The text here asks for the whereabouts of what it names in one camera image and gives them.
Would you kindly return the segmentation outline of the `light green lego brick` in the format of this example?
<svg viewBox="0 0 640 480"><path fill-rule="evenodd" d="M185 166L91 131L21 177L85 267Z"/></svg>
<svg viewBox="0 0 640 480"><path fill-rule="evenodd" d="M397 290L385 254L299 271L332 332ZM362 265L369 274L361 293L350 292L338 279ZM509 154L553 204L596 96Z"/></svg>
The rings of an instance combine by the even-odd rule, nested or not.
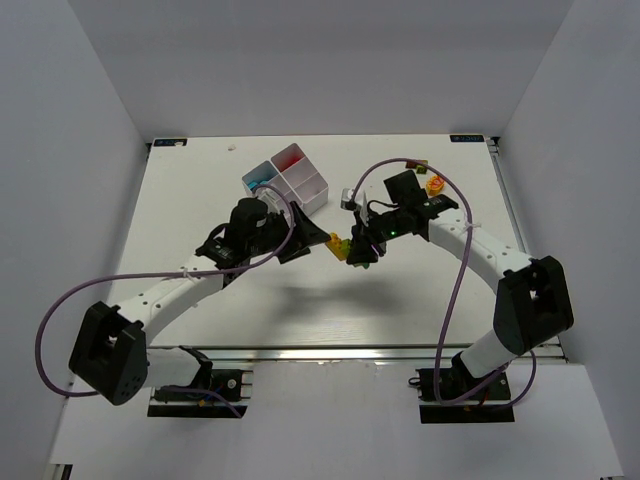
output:
<svg viewBox="0 0 640 480"><path fill-rule="evenodd" d="M351 250L351 241L348 239L341 240L337 246L336 256L340 261L346 261Z"/></svg>

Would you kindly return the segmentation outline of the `yellow lego brick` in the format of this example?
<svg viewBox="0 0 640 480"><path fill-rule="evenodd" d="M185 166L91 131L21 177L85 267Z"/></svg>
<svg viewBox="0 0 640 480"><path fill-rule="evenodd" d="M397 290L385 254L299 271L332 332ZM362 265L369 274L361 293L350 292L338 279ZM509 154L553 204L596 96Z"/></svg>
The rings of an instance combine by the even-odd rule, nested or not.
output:
<svg viewBox="0 0 640 480"><path fill-rule="evenodd" d="M325 243L327 248L336 257L343 257L344 256L344 251L343 251L342 244L343 244L343 240L335 232L332 232L330 234L330 240Z"/></svg>

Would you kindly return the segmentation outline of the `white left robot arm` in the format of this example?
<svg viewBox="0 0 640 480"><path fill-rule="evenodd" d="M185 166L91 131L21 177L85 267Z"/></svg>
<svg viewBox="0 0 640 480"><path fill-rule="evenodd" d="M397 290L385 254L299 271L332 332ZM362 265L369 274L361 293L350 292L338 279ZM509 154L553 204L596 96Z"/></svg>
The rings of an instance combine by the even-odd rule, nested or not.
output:
<svg viewBox="0 0 640 480"><path fill-rule="evenodd" d="M228 222L215 227L177 272L115 305L98 302L85 313L69 360L71 371L115 406L143 388L209 395L212 361L193 347L154 349L152 341L200 301L229 286L256 257L280 263L310 253L330 240L295 203L269 211L257 198L243 198Z"/></svg>

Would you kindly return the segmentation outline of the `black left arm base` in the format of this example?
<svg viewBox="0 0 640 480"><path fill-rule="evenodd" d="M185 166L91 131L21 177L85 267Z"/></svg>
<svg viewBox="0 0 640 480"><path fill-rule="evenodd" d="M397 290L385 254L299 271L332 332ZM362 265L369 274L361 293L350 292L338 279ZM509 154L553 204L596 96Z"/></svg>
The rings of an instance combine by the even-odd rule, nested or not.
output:
<svg viewBox="0 0 640 480"><path fill-rule="evenodd" d="M147 416L174 419L241 419L252 396L254 371L232 363L213 364L187 387L151 391Z"/></svg>

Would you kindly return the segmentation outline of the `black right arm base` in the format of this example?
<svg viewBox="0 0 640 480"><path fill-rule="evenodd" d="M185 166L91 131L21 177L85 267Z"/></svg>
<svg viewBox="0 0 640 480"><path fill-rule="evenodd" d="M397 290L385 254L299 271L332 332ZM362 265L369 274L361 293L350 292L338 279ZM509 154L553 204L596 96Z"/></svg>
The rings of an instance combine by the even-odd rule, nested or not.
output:
<svg viewBox="0 0 640 480"><path fill-rule="evenodd" d="M415 389L418 395L422 424L499 424L515 421L513 407L510 405L511 390L505 373L501 373L491 383L478 389L480 380L468 383L452 368L442 368L438 386L443 402L452 401L475 389L475 392L463 401L449 406L436 399L434 377L434 368L423 368L418 369L408 380L408 386Z"/></svg>

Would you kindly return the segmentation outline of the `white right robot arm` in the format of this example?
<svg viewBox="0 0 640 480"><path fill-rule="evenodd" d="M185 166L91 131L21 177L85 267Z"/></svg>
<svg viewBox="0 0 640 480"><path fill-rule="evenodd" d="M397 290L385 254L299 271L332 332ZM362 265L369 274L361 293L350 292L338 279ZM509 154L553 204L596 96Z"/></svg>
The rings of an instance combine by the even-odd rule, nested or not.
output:
<svg viewBox="0 0 640 480"><path fill-rule="evenodd" d="M388 242L415 235L461 262L495 295L492 327L452 360L450 378L471 390L514 359L569 330L574 324L564 269L552 256L536 259L472 223L469 207L444 194L429 196L416 175L404 171L385 180L390 203L375 212L365 194L342 193L341 207L355 217L346 262L372 264Z"/></svg>

